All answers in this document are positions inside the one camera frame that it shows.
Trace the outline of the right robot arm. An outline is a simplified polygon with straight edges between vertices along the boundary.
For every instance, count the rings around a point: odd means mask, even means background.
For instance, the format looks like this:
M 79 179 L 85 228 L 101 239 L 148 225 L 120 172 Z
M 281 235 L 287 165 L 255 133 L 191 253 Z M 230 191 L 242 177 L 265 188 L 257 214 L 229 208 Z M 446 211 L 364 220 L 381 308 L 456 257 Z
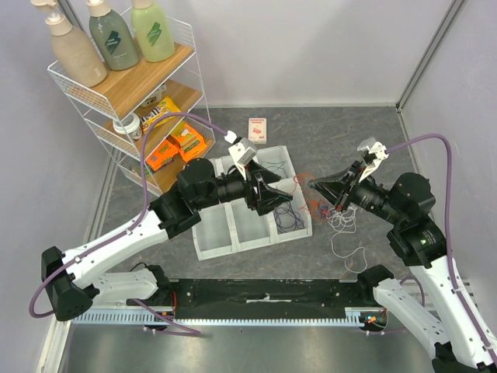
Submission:
M 423 345 L 436 372 L 494 372 L 496 337 L 488 329 L 447 252 L 448 242 L 429 216 L 436 199 L 429 180 L 403 173 L 390 190 L 363 177 L 365 167 L 349 168 L 318 178 L 308 186 L 337 211 L 351 204 L 392 225 L 390 247 L 409 267 L 436 310 L 430 313 L 402 287 L 383 265 L 358 275 L 357 300 L 381 305 Z

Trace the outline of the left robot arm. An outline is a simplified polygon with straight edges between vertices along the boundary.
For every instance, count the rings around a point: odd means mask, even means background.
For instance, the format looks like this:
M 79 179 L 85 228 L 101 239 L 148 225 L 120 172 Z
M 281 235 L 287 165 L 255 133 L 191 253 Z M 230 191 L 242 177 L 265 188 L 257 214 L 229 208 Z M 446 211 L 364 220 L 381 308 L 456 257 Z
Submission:
M 65 252 L 53 246 L 41 257 L 42 289 L 59 321 L 72 320 L 94 304 L 148 300 L 164 305 L 170 297 L 165 275 L 151 267 L 113 273 L 111 268 L 150 246 L 173 239 L 200 223 L 201 210 L 242 199 L 266 215 L 292 201 L 272 185 L 280 176 L 251 161 L 239 171 L 216 176 L 208 159 L 194 159 L 171 188 L 147 201 L 139 215 L 100 238 Z

